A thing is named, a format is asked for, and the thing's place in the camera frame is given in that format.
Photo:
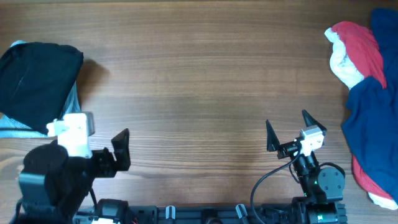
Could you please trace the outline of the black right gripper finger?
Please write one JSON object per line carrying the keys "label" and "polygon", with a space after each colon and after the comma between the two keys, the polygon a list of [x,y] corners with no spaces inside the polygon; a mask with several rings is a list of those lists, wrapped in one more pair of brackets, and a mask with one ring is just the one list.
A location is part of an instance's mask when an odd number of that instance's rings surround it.
{"label": "black right gripper finger", "polygon": [[324,125],[322,125],[321,123],[319,123],[314,117],[312,117],[307,110],[302,110],[302,116],[306,127],[318,126],[321,129],[321,131],[327,131],[327,128],[324,127]]}
{"label": "black right gripper finger", "polygon": [[280,142],[268,119],[266,120],[266,131],[267,131],[267,151],[269,152],[278,151],[280,147]]}

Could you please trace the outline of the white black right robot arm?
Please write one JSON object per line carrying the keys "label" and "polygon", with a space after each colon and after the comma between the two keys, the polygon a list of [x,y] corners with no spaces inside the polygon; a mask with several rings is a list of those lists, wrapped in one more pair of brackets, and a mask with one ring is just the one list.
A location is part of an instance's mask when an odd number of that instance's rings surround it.
{"label": "white black right robot arm", "polygon": [[267,150],[279,159],[289,158],[289,170],[302,188],[303,196],[294,197],[289,205],[267,208],[279,223],[346,223],[343,199],[345,171],[338,165],[319,163],[315,151],[324,145],[327,128],[302,110],[306,127],[291,142],[281,144],[270,123],[266,121]]}

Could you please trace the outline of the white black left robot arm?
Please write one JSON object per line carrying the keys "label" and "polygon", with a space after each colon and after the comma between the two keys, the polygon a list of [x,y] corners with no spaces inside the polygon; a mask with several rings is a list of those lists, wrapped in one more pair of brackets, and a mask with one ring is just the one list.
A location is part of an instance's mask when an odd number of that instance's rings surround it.
{"label": "white black left robot arm", "polygon": [[56,140],[29,151],[19,174],[21,199],[11,223],[72,223],[96,178],[113,178],[131,165],[129,130],[112,138],[114,151],[93,151],[91,158],[71,157]]}

